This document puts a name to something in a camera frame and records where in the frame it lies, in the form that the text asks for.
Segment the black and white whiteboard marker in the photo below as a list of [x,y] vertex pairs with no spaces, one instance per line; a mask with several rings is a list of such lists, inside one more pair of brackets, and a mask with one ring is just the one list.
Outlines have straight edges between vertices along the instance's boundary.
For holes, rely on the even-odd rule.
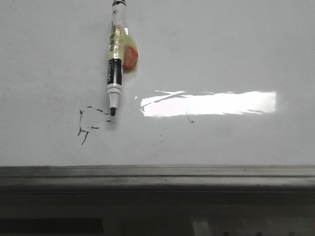
[[137,45],[126,27],[126,9],[125,0],[113,1],[107,68],[107,93],[111,116],[116,115],[122,94],[124,71],[136,70],[138,63]]

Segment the white whiteboard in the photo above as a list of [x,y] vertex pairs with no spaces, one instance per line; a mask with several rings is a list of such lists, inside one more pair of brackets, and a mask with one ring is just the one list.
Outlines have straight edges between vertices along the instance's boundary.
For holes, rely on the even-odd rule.
[[314,1],[126,4],[112,117],[112,2],[1,1],[2,193],[314,190]]

